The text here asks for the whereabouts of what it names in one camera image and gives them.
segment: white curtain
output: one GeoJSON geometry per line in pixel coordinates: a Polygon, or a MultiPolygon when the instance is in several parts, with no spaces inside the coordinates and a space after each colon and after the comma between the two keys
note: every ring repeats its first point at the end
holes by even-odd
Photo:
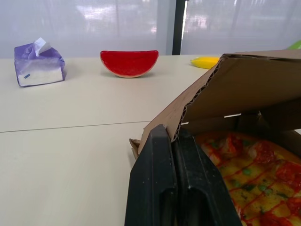
{"type": "Polygon", "coordinates": [[[0,8],[0,58],[42,37],[63,57],[101,50],[172,53],[175,0],[12,0],[0,8]]]}
{"type": "Polygon", "coordinates": [[[301,40],[301,0],[189,0],[181,54],[285,49],[301,40]]]}

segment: red watermelon slice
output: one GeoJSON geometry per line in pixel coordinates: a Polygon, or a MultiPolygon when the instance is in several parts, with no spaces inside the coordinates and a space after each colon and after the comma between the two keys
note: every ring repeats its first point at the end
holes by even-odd
{"type": "Polygon", "coordinates": [[[101,51],[102,63],[115,75],[136,78],[147,73],[156,63],[158,51],[101,51]]]}

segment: table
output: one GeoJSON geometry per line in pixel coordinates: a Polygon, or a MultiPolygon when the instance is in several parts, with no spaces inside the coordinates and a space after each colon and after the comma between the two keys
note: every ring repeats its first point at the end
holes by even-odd
{"type": "Polygon", "coordinates": [[[137,79],[98,58],[65,59],[66,81],[20,88],[0,60],[0,224],[120,226],[135,163],[129,138],[207,70],[160,56],[137,79]]]}
{"type": "Polygon", "coordinates": [[[0,133],[0,224],[121,226],[145,122],[0,133]]]}
{"type": "Polygon", "coordinates": [[[67,58],[66,81],[20,88],[13,59],[0,60],[0,132],[151,121],[207,70],[196,56],[160,56],[137,79],[112,75],[99,58],[67,58]]]}

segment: purple tissue box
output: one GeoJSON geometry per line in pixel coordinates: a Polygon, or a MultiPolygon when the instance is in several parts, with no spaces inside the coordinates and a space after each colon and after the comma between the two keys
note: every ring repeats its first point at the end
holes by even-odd
{"type": "Polygon", "coordinates": [[[15,69],[19,86],[37,86],[64,81],[65,62],[54,48],[36,56],[34,45],[15,47],[15,69]]]}

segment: tissue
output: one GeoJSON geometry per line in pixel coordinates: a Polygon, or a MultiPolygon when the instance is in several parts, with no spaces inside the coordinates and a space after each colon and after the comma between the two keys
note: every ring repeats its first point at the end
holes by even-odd
{"type": "Polygon", "coordinates": [[[62,56],[42,38],[15,47],[15,69],[19,86],[37,86],[64,81],[62,56]]]}

